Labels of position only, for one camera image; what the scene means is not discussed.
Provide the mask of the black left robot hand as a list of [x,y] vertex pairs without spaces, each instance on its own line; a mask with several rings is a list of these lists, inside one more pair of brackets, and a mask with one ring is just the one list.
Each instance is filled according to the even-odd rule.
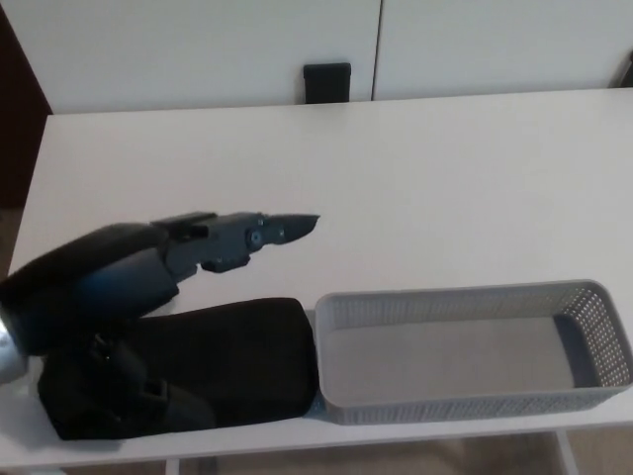
[[1,380],[44,366],[60,438],[117,440],[305,415],[318,390],[312,327],[293,298],[172,316],[182,281],[226,273],[307,236],[315,215],[193,213],[100,228],[1,284]]

